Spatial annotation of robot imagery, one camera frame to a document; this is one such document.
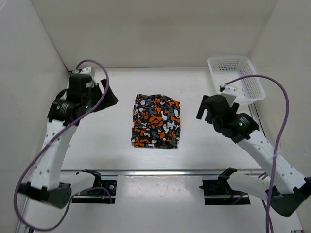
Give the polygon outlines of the orange camouflage shorts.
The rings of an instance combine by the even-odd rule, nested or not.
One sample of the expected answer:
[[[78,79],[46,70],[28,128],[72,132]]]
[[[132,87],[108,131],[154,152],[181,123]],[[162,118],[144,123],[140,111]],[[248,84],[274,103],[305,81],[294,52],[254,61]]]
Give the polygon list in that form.
[[[180,131],[180,102],[162,94],[137,94],[131,136],[134,147],[176,149]]]

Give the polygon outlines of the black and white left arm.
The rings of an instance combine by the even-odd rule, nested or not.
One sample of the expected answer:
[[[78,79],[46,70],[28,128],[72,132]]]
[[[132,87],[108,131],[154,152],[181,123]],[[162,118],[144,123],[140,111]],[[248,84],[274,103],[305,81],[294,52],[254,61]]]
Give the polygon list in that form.
[[[71,138],[86,112],[98,112],[117,103],[107,79],[96,83],[89,74],[71,75],[68,87],[56,95],[48,112],[39,162],[28,181],[18,186],[18,193],[59,209],[77,193],[99,193],[102,188],[99,172],[84,169],[62,180],[61,168]]]

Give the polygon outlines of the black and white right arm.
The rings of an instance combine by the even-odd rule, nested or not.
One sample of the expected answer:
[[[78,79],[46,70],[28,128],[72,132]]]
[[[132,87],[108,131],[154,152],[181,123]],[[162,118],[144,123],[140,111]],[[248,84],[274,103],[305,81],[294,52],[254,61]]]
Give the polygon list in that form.
[[[269,201],[279,215],[290,217],[311,195],[311,181],[281,155],[274,155],[274,147],[259,125],[248,114],[238,114],[238,107],[237,103],[229,105],[222,95],[204,95],[196,117],[201,119],[207,110],[205,120],[214,130],[246,151],[270,180],[260,180],[228,168],[219,175],[218,188],[224,194],[241,191]]]

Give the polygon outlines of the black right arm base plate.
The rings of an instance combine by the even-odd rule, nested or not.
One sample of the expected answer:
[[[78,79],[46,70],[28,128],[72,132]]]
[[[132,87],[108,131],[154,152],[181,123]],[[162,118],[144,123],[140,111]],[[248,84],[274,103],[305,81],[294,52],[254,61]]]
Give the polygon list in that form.
[[[218,180],[202,180],[199,188],[203,190],[205,206],[251,204],[247,194],[242,195],[241,191],[228,190],[222,187]]]

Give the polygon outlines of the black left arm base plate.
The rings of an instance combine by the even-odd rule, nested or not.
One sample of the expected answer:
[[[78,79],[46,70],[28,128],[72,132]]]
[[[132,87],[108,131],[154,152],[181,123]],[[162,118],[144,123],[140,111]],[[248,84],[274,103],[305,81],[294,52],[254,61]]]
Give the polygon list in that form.
[[[78,204],[115,204],[117,192],[117,177],[102,177],[101,186],[104,189],[84,191],[72,199],[72,203]]]

